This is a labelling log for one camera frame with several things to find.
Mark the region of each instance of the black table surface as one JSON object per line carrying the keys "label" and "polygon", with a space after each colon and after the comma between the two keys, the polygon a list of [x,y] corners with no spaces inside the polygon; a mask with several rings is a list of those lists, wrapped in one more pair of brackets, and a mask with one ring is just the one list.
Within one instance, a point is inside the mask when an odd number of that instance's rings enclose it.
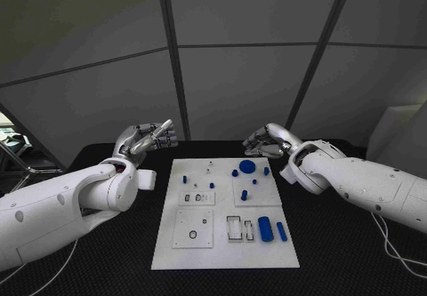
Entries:
{"label": "black table surface", "polygon": [[[329,141],[347,156],[360,156],[347,141]],[[71,171],[99,164],[112,156],[113,147],[87,146]],[[240,141],[181,142],[179,147],[149,153],[140,168],[158,172],[155,191],[140,191],[129,211],[80,239],[68,266],[39,295],[427,294],[427,280],[413,276],[384,252],[371,214],[345,202],[332,188],[314,195],[282,178],[288,157],[270,160],[270,166],[301,268],[152,271],[172,161],[220,157],[246,157]],[[389,228],[402,255],[427,261],[426,235],[393,221]],[[71,249],[73,244],[28,264],[0,286],[0,295],[35,292],[57,274]],[[2,272],[0,280],[11,273]]]}

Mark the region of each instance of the blue block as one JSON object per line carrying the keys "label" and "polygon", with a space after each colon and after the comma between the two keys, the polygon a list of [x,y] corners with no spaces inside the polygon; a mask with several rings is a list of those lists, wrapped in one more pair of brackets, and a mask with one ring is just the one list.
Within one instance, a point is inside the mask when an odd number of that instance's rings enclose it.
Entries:
{"label": "blue block", "polygon": [[288,233],[285,232],[285,228],[283,228],[283,223],[282,222],[277,222],[277,228],[279,228],[279,233],[280,233],[282,241],[286,242],[288,241]]}
{"label": "blue block", "polygon": [[247,191],[243,191],[243,200],[247,200]]}
{"label": "blue block", "polygon": [[264,216],[259,218],[259,226],[262,232],[262,240],[264,242],[270,242],[275,239],[275,236],[269,217]]}
{"label": "blue block", "polygon": [[252,162],[250,160],[244,160],[241,161],[240,165],[239,165],[240,170],[250,174],[256,172],[256,164],[254,162]]}

